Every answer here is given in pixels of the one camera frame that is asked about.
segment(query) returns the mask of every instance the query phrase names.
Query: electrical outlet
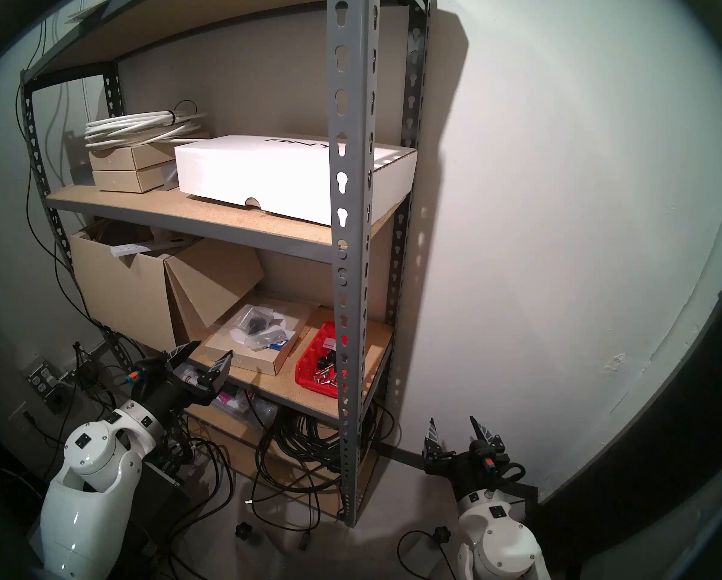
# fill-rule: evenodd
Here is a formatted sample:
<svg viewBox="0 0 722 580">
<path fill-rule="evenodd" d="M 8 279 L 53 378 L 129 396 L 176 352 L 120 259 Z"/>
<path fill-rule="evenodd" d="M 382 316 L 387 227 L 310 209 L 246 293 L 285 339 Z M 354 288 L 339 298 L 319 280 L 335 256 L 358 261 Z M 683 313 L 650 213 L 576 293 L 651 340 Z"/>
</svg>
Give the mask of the electrical outlet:
<svg viewBox="0 0 722 580">
<path fill-rule="evenodd" d="M 12 426 L 20 432 L 20 434 L 27 435 L 28 432 L 31 430 L 31 424 L 28 422 L 28 419 L 23 415 L 24 412 L 28 411 L 28 406 L 25 401 L 23 401 L 17 409 L 15 409 L 12 412 L 12 415 L 7 418 L 12 424 Z"/>
</svg>

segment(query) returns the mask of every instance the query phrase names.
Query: red plastic bin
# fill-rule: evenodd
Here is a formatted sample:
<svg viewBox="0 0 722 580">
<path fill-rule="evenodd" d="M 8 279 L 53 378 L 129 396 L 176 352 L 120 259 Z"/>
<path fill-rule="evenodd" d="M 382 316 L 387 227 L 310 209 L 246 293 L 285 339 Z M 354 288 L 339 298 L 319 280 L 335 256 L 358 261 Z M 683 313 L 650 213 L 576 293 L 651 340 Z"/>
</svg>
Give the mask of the red plastic bin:
<svg viewBox="0 0 722 580">
<path fill-rule="evenodd" d="M 334 322 L 328 320 L 321 325 L 318 329 L 318 334 L 315 335 L 314 339 L 308 345 L 308 348 L 302 353 L 302 357 L 297 362 L 297 368 L 295 370 L 295 381 L 301 387 L 321 393 L 322 395 L 328 395 L 329 397 L 337 397 L 337 387 L 333 384 L 318 384 L 315 382 L 315 373 L 318 372 L 318 359 L 326 357 L 331 349 L 327 349 L 323 346 L 324 340 L 334 339 Z M 325 377 L 326 380 L 334 380 L 337 374 L 334 370 L 330 370 L 328 375 Z"/>
</svg>

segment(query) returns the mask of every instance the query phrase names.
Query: black knob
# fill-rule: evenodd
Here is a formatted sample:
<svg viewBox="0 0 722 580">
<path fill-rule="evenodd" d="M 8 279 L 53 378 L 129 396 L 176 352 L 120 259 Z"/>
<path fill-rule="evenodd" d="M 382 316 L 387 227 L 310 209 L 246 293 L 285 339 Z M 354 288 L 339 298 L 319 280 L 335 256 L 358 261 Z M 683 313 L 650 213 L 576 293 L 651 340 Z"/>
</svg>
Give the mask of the black knob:
<svg viewBox="0 0 722 580">
<path fill-rule="evenodd" d="M 450 540 L 452 532 L 446 526 L 439 526 L 434 530 L 433 538 L 436 544 L 444 544 Z"/>
<path fill-rule="evenodd" d="M 245 522 L 240 522 L 235 526 L 235 536 L 237 536 L 241 540 L 248 540 L 251 538 L 251 534 L 253 534 L 253 528 L 250 524 L 246 524 Z"/>
</svg>

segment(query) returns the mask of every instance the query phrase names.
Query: white wall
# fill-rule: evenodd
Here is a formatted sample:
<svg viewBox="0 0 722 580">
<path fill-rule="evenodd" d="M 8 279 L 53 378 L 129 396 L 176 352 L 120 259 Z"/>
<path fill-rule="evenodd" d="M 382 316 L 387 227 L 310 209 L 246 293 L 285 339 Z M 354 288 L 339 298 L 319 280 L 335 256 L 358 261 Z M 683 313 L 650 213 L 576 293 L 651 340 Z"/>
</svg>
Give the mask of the white wall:
<svg viewBox="0 0 722 580">
<path fill-rule="evenodd" d="M 79 10 L 79 0 L 48 19 L 46 48 L 71 25 L 68 14 Z M 52 435 L 60 430 L 62 417 L 54 416 L 22 378 L 20 370 L 42 355 L 56 366 L 73 362 L 72 344 L 79 340 L 92 349 L 100 343 L 100 333 L 65 301 L 57 287 L 52 258 L 34 242 L 25 221 L 25 191 L 28 182 L 28 154 L 15 121 L 15 92 L 20 69 L 34 53 L 38 27 L 28 32 L 0 59 L 0 440 L 29 468 L 38 470 L 52 458 L 42 437 L 33 431 L 21 435 L 7 418 L 23 401 L 39 426 Z M 96 116 L 102 83 L 87 81 L 89 111 Z M 87 120 L 82 83 L 67 83 L 35 95 L 35 115 L 42 154 L 50 186 L 60 188 L 69 182 L 69 146 L 79 145 Z M 31 182 L 29 207 L 33 227 L 44 244 L 52 249 L 53 238 Z M 67 232 L 79 228 L 74 215 L 63 214 Z M 60 268 L 66 292 L 79 303 L 76 290 Z M 81 396 L 71 411 L 66 434 L 81 421 L 94 419 L 100 405 Z"/>
<path fill-rule="evenodd" d="M 383 8 L 377 136 L 391 143 L 406 24 L 402 8 Z M 324 15 L 302 14 L 136 56 L 121 64 L 126 108 L 190 98 L 216 134 L 325 134 L 324 33 Z M 24 227 L 11 99 L 31 52 L 23 39 L 0 60 L 0 353 L 16 366 L 96 342 Z M 653 396 L 722 287 L 722 59 L 680 0 L 438 0 L 427 79 L 392 379 L 397 443 L 419 451 L 433 416 L 464 449 L 473 414 L 546 496 Z M 83 159 L 80 85 L 60 95 L 50 159 L 69 159 L 63 124 L 64 154 Z M 95 117 L 100 89 L 87 97 Z M 40 122 L 58 100 L 57 89 L 37 95 Z M 50 244 L 35 201 L 31 215 Z M 320 266 L 261 256 L 272 278 Z M 273 288 L 326 301 L 325 273 L 322 287 Z M 0 386 L 0 438 L 19 452 L 2 419 L 24 398 L 14 383 Z"/>
<path fill-rule="evenodd" d="M 400 445 L 473 414 L 546 497 L 722 288 L 722 57 L 680 0 L 438 0 L 427 80 Z"/>
</svg>

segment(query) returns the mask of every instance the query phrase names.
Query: concrete floor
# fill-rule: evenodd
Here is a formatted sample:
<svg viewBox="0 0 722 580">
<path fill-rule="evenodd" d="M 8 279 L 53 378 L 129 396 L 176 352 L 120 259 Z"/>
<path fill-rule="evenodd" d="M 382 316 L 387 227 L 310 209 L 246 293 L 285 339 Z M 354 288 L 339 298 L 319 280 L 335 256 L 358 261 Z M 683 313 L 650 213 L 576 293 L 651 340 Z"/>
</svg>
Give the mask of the concrete floor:
<svg viewBox="0 0 722 580">
<path fill-rule="evenodd" d="M 205 489 L 214 481 L 212 466 L 197 471 L 202 473 L 200 487 Z M 303 575 L 309 578 L 412 578 L 398 564 L 396 546 L 401 535 L 413 529 L 432 532 L 436 526 L 447 526 L 455 531 L 458 514 L 452 490 L 446 479 L 425 475 L 422 471 L 404 464 L 379 458 L 367 491 L 367 499 L 358 524 L 352 530 L 342 522 L 322 517 L 320 526 L 311 532 L 311 542 L 306 552 L 297 549 L 301 533 L 286 532 L 269 527 L 257 520 L 244 504 L 250 498 L 252 482 L 237 475 L 237 488 L 233 500 L 220 512 L 201 520 L 192 526 L 183 537 L 176 540 L 179 557 L 209 580 L 217 578 L 260 578 L 251 565 L 256 557 L 250 543 L 243 543 L 235 537 L 235 526 L 241 521 L 251 524 L 254 529 L 264 529 L 270 540 L 281 551 L 288 554 L 286 576 Z M 209 511 L 221 504 L 227 497 L 228 483 L 223 480 L 222 489 L 206 506 Z M 257 497 L 266 494 L 259 486 Z M 306 505 L 274 497 L 256 507 L 263 517 L 276 523 L 284 521 L 306 526 L 308 509 Z M 402 551 L 409 545 L 405 542 Z M 458 549 L 459 537 L 454 535 L 445 552 L 451 561 Z M 416 562 L 411 568 L 416 569 Z M 192 576 L 176 565 L 179 578 Z M 167 565 L 162 572 L 169 572 Z M 440 562 L 429 578 L 439 580 L 451 578 L 444 562 Z"/>
</svg>

